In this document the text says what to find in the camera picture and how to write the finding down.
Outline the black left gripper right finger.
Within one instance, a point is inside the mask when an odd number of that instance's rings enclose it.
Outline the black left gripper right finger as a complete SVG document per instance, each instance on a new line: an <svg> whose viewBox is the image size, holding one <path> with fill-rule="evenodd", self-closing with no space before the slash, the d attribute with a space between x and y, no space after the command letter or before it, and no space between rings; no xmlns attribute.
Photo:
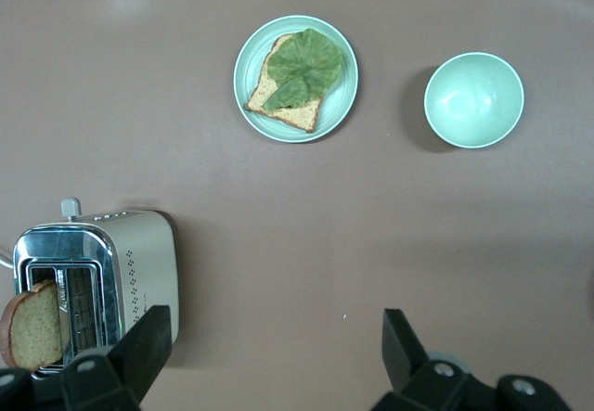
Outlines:
<svg viewBox="0 0 594 411"><path fill-rule="evenodd" d="M457 410L467 375L458 366L429 357L400 309L386 309L382 319L381 356L392 390L375 410Z"/></svg>

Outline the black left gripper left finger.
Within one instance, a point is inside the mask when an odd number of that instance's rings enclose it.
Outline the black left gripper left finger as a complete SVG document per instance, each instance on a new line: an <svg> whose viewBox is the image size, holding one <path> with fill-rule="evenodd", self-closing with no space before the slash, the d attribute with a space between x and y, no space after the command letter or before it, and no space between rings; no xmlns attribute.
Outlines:
<svg viewBox="0 0 594 411"><path fill-rule="evenodd" d="M68 410L138 410L171 355L171 310L150 307L117 342L77 356L59 376Z"/></svg>

